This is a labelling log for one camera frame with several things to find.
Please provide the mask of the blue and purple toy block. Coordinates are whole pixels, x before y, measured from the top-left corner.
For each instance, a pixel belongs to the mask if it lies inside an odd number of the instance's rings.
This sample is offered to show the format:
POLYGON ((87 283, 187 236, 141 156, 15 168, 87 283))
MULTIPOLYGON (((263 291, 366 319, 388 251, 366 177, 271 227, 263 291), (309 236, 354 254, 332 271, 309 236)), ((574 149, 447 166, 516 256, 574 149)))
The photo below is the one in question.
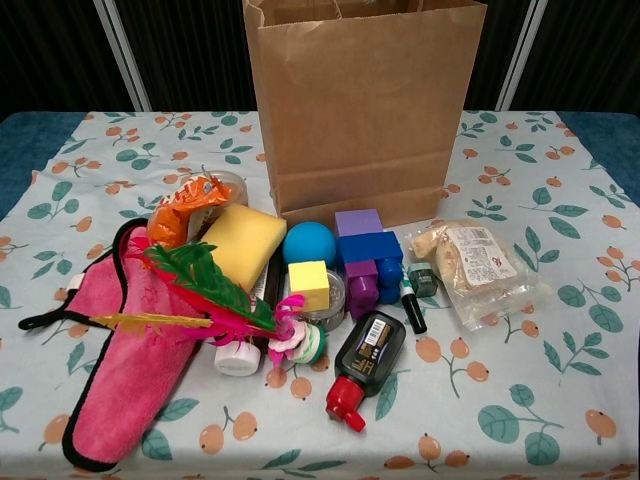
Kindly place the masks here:
POLYGON ((403 252, 391 231, 338 238, 346 280, 346 305, 354 321, 378 304, 392 304, 400 296, 403 252))

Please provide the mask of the bagged bread snack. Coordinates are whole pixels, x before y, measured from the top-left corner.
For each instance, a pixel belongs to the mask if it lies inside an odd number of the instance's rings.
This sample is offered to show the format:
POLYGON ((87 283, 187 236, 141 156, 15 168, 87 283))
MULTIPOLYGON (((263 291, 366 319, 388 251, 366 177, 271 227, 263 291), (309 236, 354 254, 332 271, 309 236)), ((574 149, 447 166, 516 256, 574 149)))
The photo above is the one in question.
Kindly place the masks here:
POLYGON ((461 323, 478 330, 546 292, 533 269, 474 220, 443 221, 407 237, 413 257, 430 264, 461 323))

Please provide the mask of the brown paper bag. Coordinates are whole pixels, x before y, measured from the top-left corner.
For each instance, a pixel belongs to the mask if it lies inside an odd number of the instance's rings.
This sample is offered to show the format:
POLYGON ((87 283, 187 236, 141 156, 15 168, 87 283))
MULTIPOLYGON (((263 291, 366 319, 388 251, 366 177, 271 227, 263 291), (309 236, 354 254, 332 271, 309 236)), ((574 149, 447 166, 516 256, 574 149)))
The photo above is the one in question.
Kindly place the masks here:
POLYGON ((277 213, 436 214, 486 13, 475 0, 243 0, 277 213))

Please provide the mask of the blue ball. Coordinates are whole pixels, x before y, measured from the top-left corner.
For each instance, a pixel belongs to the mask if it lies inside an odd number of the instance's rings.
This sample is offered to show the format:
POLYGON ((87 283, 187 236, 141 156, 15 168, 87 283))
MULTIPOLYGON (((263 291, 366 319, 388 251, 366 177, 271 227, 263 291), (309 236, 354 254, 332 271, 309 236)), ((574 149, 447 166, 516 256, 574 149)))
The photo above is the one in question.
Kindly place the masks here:
POLYGON ((303 222, 285 236, 283 257, 286 264, 324 261, 327 268, 336 262, 336 241, 332 232, 318 222, 303 222))

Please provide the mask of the yellow foam cube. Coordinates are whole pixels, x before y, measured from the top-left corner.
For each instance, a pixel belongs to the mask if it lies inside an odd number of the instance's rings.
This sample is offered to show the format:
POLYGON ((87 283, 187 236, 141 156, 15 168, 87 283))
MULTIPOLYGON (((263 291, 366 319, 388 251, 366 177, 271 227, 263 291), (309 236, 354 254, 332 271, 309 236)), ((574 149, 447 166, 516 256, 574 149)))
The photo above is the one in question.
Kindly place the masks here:
POLYGON ((292 295, 304 297, 303 312, 326 310, 330 306, 330 285, 323 260, 295 262, 288 265, 292 295))

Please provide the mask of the clear round pin container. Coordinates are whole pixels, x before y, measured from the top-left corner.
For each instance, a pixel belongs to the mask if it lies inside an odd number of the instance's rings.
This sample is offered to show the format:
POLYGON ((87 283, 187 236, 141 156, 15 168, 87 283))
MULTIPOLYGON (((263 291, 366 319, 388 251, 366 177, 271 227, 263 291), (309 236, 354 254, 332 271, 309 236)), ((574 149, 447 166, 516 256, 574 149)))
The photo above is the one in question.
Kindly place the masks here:
POLYGON ((324 310, 304 312, 302 319, 320 326, 325 331, 335 330, 345 316, 346 293, 342 278, 334 271, 327 271, 329 282, 329 307, 324 310))

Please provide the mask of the yellow sponge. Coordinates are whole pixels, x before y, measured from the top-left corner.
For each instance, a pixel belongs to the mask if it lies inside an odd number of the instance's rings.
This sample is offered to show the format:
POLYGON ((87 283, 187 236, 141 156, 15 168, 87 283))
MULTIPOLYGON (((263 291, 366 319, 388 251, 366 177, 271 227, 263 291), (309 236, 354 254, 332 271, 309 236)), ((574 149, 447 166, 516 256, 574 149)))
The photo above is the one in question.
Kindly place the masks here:
POLYGON ((202 241, 215 246, 212 257, 222 273, 250 292, 286 232, 283 218, 232 204, 214 221, 202 241))

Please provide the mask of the clear round plastic tub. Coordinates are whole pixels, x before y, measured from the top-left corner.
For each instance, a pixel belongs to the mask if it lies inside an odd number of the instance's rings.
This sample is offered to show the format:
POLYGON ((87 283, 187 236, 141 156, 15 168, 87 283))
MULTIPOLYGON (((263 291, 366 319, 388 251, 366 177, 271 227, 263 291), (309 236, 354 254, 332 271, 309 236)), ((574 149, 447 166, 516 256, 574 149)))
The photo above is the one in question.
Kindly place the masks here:
MULTIPOLYGON (((197 174, 187 177, 182 187, 189 189, 195 184, 197 180, 209 179, 210 177, 216 177, 229 192, 229 203, 238 203, 244 206, 248 205, 248 195, 246 191, 245 179, 235 173, 225 170, 202 170, 197 174)), ((208 228, 216 221, 216 219, 222 214, 222 211, 226 208, 226 205, 202 207, 191 215, 187 230, 187 241, 195 241, 201 238, 208 228)))

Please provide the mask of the small green jar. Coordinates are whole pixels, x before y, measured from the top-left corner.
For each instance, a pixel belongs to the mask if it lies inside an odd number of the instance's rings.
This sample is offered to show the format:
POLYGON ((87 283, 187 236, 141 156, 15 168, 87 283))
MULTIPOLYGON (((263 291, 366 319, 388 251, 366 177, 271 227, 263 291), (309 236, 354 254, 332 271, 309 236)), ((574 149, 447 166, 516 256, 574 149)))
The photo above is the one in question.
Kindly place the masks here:
POLYGON ((411 287, 418 298, 433 297, 436 294, 438 281, 428 262, 410 264, 407 273, 411 287))

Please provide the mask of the black ink bottle red cap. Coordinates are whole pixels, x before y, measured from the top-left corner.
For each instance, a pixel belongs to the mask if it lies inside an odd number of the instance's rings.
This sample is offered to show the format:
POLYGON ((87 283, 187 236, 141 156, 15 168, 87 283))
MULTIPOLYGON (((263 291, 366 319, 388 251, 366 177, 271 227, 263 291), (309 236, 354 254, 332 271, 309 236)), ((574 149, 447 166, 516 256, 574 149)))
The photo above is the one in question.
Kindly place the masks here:
POLYGON ((404 325, 377 310, 356 322, 334 360, 336 378, 326 397, 326 412, 332 419, 355 432, 365 428, 358 409, 384 386, 405 338, 404 325))

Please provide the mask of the black and white marker pen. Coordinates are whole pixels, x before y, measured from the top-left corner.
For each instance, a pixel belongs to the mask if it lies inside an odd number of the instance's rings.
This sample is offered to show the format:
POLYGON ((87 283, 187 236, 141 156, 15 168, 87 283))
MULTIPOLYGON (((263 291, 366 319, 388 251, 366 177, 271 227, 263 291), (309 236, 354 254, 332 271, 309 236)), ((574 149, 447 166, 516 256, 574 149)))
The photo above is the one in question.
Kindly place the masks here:
POLYGON ((400 287, 400 300, 414 333, 426 333, 427 325, 424 320, 424 316, 422 314, 417 297, 411 287, 400 287))

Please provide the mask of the white bottle cap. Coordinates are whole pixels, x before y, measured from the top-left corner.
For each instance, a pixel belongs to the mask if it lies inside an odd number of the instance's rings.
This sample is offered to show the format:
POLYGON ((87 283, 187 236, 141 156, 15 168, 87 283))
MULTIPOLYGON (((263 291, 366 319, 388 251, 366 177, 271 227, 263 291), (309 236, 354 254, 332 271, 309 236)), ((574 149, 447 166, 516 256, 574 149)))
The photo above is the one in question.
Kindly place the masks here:
POLYGON ((253 375, 267 352, 268 342, 267 337, 249 336, 218 346, 214 355, 214 366, 218 372, 227 376, 253 375))

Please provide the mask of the orange snack packet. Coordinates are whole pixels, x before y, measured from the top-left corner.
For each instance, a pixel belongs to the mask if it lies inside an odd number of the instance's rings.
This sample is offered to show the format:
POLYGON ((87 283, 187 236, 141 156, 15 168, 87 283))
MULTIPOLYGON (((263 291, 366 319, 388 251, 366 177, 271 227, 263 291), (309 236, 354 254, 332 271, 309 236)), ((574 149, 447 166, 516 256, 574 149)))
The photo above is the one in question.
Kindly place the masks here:
POLYGON ((229 204, 233 187, 210 174, 189 178, 173 194, 163 197, 147 224, 152 244, 174 248, 191 241, 202 225, 229 204))

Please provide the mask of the black ribbed partition panel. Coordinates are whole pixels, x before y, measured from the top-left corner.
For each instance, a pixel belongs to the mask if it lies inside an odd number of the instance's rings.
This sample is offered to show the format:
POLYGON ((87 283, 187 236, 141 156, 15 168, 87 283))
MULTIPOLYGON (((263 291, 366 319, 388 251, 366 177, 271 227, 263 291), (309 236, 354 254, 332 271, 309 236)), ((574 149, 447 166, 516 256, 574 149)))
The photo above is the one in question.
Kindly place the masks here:
POLYGON ((257 109, 243 0, 114 0, 154 111, 257 109))
POLYGON ((93 0, 0 0, 0 121, 132 109, 93 0))
POLYGON ((511 108, 640 116, 640 0, 547 0, 511 108))
POLYGON ((488 14, 491 27, 487 37, 487 61, 490 72, 491 106, 501 109, 499 101, 520 35, 530 17, 535 0, 490 0, 488 14))

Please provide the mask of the pink towel with black trim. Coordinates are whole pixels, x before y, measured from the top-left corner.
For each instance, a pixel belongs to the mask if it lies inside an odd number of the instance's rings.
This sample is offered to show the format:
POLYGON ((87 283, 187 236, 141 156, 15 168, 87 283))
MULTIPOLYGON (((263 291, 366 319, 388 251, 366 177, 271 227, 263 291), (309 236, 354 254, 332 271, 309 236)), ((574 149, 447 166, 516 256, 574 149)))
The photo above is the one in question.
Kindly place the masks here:
MULTIPOLYGON (((112 249, 84 270, 63 305, 21 320, 19 328, 32 330, 58 320, 94 325, 96 317, 116 313, 200 317, 135 257, 146 224, 144 219, 123 224, 112 249)), ((150 428, 195 347, 178 327, 148 328, 142 334, 112 331, 65 428, 66 459, 90 472, 115 467, 150 428)))

